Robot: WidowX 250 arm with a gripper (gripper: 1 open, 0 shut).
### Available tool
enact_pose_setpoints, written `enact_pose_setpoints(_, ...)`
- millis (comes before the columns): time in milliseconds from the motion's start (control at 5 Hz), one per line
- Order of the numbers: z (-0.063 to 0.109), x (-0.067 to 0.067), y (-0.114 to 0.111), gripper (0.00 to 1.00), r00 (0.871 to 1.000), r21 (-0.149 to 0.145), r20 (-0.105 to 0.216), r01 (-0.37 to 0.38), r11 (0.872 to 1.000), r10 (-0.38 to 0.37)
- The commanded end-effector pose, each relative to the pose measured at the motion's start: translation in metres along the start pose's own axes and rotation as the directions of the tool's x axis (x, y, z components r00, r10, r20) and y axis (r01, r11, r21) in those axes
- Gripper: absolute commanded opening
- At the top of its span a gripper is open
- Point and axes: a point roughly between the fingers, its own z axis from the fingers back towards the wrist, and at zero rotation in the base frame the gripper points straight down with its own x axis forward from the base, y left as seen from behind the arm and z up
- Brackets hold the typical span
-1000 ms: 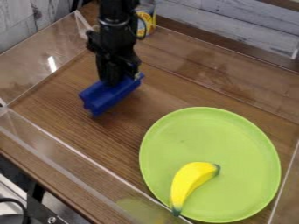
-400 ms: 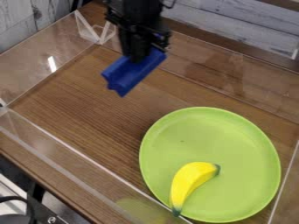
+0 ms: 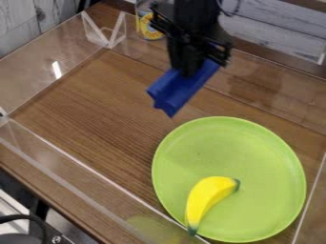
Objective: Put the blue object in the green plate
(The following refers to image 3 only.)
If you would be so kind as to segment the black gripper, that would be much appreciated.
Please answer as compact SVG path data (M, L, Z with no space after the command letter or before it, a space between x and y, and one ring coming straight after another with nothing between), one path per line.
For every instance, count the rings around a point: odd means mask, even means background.
M234 44L219 22L221 0L159 0L150 9L150 25L167 37L172 68L190 77L206 59L226 67Z

